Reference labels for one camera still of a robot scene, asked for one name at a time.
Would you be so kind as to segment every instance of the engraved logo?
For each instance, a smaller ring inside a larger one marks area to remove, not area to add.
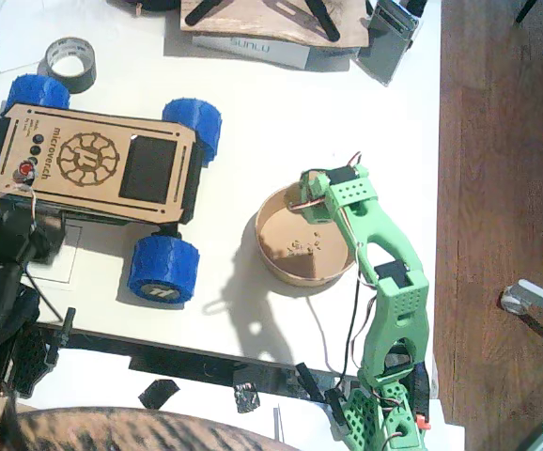
[[[119,154],[100,133],[78,133],[63,143],[56,162],[63,177],[77,186],[100,185],[115,174]]]

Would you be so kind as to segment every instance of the striped fur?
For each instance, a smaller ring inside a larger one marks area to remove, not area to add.
[[[253,432],[175,413],[75,408],[19,413],[30,450],[237,450],[293,448]]]

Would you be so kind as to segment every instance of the wooden floor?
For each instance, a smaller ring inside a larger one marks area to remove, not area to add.
[[[500,310],[543,287],[543,0],[443,0],[435,353],[466,450],[525,449],[543,422],[543,312]]]

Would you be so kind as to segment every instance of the red button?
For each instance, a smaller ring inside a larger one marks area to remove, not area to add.
[[[22,176],[27,177],[34,170],[34,165],[30,162],[19,164],[19,172]]]

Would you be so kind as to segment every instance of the black screen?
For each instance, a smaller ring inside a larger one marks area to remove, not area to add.
[[[134,136],[119,196],[164,204],[177,145],[176,141]]]

